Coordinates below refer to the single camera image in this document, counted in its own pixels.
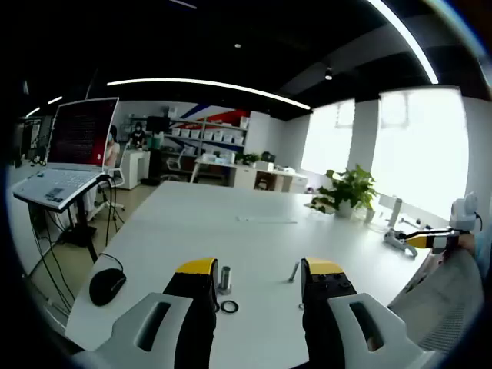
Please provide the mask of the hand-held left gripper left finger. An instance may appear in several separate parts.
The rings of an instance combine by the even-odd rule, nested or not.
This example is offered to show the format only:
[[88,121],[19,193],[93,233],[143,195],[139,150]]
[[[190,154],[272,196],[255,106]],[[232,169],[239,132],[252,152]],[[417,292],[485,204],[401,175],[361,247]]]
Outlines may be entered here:
[[161,293],[151,293],[113,324],[94,351],[96,368],[208,368],[217,322],[218,260],[189,261]]

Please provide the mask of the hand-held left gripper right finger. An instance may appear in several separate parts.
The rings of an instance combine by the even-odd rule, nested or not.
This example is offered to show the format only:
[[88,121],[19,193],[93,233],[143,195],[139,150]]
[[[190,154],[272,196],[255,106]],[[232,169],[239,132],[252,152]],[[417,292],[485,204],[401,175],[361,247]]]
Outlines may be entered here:
[[356,292],[343,269],[301,260],[304,368],[432,368],[434,352],[418,347],[406,324],[369,294]]

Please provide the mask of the person's right hand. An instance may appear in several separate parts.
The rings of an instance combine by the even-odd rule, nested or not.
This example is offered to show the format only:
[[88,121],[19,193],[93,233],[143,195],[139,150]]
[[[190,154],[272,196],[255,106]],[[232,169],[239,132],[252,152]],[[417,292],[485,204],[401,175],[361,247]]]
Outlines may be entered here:
[[477,238],[474,234],[466,233],[459,236],[458,244],[472,256],[477,253]]

